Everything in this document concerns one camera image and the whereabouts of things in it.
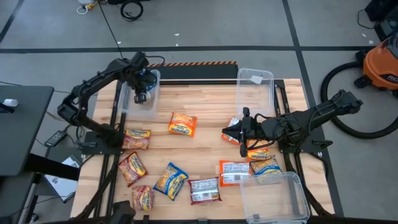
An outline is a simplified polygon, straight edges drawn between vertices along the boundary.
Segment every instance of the plastic container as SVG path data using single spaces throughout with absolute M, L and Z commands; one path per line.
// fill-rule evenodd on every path
M 156 117 L 160 92 L 160 72 L 158 70 L 151 70 L 151 72 L 156 75 L 157 83 L 153 89 L 148 91 L 150 100 L 147 100 L 144 104 L 136 104 L 134 102 L 134 90 L 132 90 L 127 83 L 123 83 L 118 102 L 118 110 L 122 113 L 127 113 L 133 120 L 148 121 Z
M 251 116 L 274 114 L 274 75 L 271 72 L 241 68 L 236 82 L 236 115 L 243 116 L 243 108 Z
M 293 172 L 250 176 L 240 187 L 249 224 L 306 223 L 310 217 L 300 178 Z

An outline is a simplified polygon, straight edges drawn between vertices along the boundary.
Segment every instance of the wooden tabletop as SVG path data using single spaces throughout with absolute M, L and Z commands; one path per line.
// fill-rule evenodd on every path
M 286 79 L 285 87 L 291 111 L 306 110 L 307 103 L 300 79 Z M 109 123 L 116 82 L 103 88 L 99 94 L 93 119 L 99 123 Z M 205 179 L 220 175 L 219 160 L 245 161 L 239 155 L 239 146 L 221 138 L 225 128 L 236 114 L 236 85 L 162 85 L 160 88 L 157 117 L 151 122 L 134 121 L 127 116 L 125 129 L 150 129 L 148 150 L 136 150 L 148 175 L 132 186 L 149 185 L 153 187 L 169 162 L 184 170 L 189 179 Z M 172 112 L 197 116 L 195 136 L 170 134 L 168 125 Z M 133 150 L 126 151 L 124 159 Z M 277 145 L 270 147 L 282 170 L 285 164 Z M 333 205 L 323 165 L 306 153 L 300 155 L 307 187 L 316 199 L 329 212 Z M 94 156 L 81 168 L 71 217 L 78 215 L 90 201 L 98 188 L 103 156 Z M 131 187 L 127 187 L 121 172 L 118 172 L 114 202 L 132 200 Z M 190 187 L 185 183 L 174 201 L 155 191 L 154 208 L 150 212 L 138 211 L 136 220 L 150 215 L 151 220 L 192 220 L 192 219 L 244 219 L 243 203 L 239 186 L 220 187 L 222 202 L 190 205 Z M 108 191 L 103 197 L 101 214 L 104 215 Z

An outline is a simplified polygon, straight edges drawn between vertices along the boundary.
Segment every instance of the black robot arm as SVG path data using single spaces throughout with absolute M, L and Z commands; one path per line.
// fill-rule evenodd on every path
M 145 54 L 137 52 L 131 60 L 117 58 L 108 67 L 97 72 L 89 80 L 83 80 L 81 85 L 73 88 L 72 92 L 58 106 L 58 115 L 74 126 L 84 126 L 98 133 L 99 137 L 109 147 L 120 147 L 123 135 L 108 124 L 99 124 L 87 117 L 88 100 L 100 89 L 115 80 L 126 82 L 136 92 L 134 101 L 146 101 L 146 87 L 156 83 L 156 76 L 150 71 L 143 72 L 148 65 Z
M 273 144 L 275 141 L 285 141 L 291 146 L 300 146 L 310 132 L 335 116 L 357 113 L 362 105 L 351 92 L 340 90 L 330 100 L 320 103 L 306 111 L 295 111 L 279 117 L 264 117 L 261 123 L 257 116 L 250 117 L 249 108 L 243 108 L 243 119 L 234 126 L 224 128 L 223 133 L 238 139 L 241 143 L 241 156 L 246 157 L 247 150 Z M 246 140 L 266 140 L 266 145 L 246 145 Z

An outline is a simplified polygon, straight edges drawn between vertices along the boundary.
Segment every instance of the orange and black tape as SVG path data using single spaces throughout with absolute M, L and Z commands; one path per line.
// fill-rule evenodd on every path
M 180 63 L 165 63 L 164 67 L 174 67 L 174 66 L 192 66 L 192 65 L 236 65 L 235 61 L 224 61 L 224 62 L 180 62 Z M 152 63 L 148 67 L 159 67 L 162 66 L 161 63 Z

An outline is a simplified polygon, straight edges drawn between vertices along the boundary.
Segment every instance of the concrete floor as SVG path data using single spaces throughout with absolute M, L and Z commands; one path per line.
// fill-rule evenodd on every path
M 103 8 L 121 47 L 245 46 L 240 50 L 215 50 L 210 47 L 201 51 L 177 49 L 148 54 L 163 55 L 167 62 L 236 60 L 240 68 L 269 70 L 275 78 L 302 78 L 284 1 L 151 0 L 142 3 L 144 14 L 135 22 L 124 21 L 116 6 L 106 5 Z M 301 46 L 366 46 L 379 43 L 373 30 L 364 29 L 356 23 L 356 13 L 369 0 L 287 2 Z M 0 30 L 16 5 L 16 0 L 0 1 Z M 112 59 L 118 57 L 118 53 L 111 52 L 62 53 L 62 49 L 115 48 L 99 7 L 81 16 L 75 11 L 78 6 L 74 0 L 24 0 L 3 40 L 0 39 L 0 81 L 51 85 L 57 90 L 70 91 L 81 80 L 105 69 Z M 361 20 L 371 25 L 365 14 L 362 14 Z M 292 48 L 250 50 L 252 46 Z M 10 54 L 2 51 L 4 49 L 37 49 L 44 53 Z M 58 49 L 59 53 L 45 53 L 43 49 Z M 344 49 L 302 52 L 317 103 L 320 102 L 323 77 L 337 65 L 354 60 L 354 53 Z M 133 52 L 124 52 L 127 58 L 132 55 Z M 330 94 L 339 88 L 353 91 L 365 104 L 360 113 L 343 120 L 362 131 L 380 129 L 395 119 L 397 101 L 387 92 L 378 92 L 370 87 L 356 90 L 352 82 L 359 74 L 359 70 L 350 70 L 336 77 L 331 83 Z M 49 111 L 55 113 L 64 96 L 54 93 Z M 95 98 L 92 98 L 89 105 L 91 114 L 94 105 Z M 44 142 L 65 126 L 66 123 L 46 116 L 37 138 Z M 345 135 L 331 123 L 325 124 L 323 130 L 326 138 L 335 142 L 329 147 L 329 153 L 344 215 L 398 220 L 398 176 L 394 176 L 398 169 L 398 132 L 380 139 L 360 140 Z M 41 155 L 45 154 L 45 150 L 39 144 L 32 149 Z M 71 207 L 72 201 L 63 204 L 59 200 L 51 200 L 38 204 L 35 212 L 40 215 L 40 222 L 66 220 Z

